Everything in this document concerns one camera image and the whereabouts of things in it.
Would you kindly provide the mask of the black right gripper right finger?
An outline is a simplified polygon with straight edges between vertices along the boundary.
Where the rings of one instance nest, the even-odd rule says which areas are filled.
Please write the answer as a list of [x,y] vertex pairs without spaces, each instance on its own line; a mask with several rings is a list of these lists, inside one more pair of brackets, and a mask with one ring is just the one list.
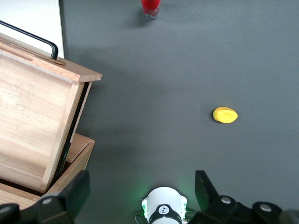
[[190,224],[297,224],[298,210],[282,210],[269,202],[248,208],[229,196],[221,196],[206,172],[195,172],[195,195],[200,207]]

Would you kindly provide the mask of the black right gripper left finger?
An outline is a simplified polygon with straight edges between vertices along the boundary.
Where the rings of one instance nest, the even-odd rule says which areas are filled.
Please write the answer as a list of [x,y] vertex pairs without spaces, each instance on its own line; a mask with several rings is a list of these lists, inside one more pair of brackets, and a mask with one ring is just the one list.
[[47,195],[21,210],[16,203],[0,205],[2,224],[73,224],[90,195],[90,174],[81,170],[57,195]]

